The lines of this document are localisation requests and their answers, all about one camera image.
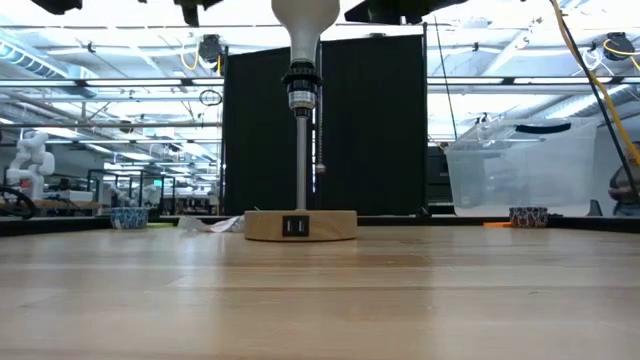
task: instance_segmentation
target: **orange object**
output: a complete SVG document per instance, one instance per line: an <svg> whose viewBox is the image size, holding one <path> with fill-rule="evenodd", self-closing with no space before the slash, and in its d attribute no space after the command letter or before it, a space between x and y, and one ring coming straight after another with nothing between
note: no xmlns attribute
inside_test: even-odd
<svg viewBox="0 0 640 360"><path fill-rule="evenodd" d="M485 227L500 227L500 228L506 228L506 227L511 227L511 223L510 222L504 222L504 223L484 223Z"/></svg>

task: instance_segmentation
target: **black panel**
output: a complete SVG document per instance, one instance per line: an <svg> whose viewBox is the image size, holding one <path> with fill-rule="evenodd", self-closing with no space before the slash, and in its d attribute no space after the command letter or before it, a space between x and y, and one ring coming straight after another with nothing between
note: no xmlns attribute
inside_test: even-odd
<svg viewBox="0 0 640 360"><path fill-rule="evenodd" d="M323 43L325 209L412 214L424 205L420 36Z"/></svg>
<svg viewBox="0 0 640 360"><path fill-rule="evenodd" d="M282 76L289 49L229 57L223 132L225 214L296 205L296 120Z"/></svg>

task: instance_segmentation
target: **power socket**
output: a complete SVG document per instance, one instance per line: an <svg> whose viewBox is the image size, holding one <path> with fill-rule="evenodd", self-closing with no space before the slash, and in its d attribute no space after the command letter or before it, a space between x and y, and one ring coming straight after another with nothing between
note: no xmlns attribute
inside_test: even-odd
<svg viewBox="0 0 640 360"><path fill-rule="evenodd" d="M282 217L282 236L307 237L309 236L309 216L295 215Z"/></svg>

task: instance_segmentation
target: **wooden base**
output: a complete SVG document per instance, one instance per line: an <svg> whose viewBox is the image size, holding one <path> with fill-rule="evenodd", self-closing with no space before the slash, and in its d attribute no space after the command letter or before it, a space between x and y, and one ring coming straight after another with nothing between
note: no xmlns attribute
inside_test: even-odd
<svg viewBox="0 0 640 360"><path fill-rule="evenodd" d="M247 240L258 241L338 241L357 236L358 215L355 211L247 211L244 213ZM302 234L286 235L300 229Z"/></svg>

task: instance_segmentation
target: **small bowl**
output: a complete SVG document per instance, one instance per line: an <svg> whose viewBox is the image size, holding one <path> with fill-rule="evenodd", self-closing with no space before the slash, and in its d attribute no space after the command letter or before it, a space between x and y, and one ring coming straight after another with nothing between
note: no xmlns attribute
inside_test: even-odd
<svg viewBox="0 0 640 360"><path fill-rule="evenodd" d="M149 209L141 207L111 209L114 229L144 229L149 222Z"/></svg>
<svg viewBox="0 0 640 360"><path fill-rule="evenodd" d="M549 225L549 212L545 207L513 207L509 220L514 228L542 229Z"/></svg>

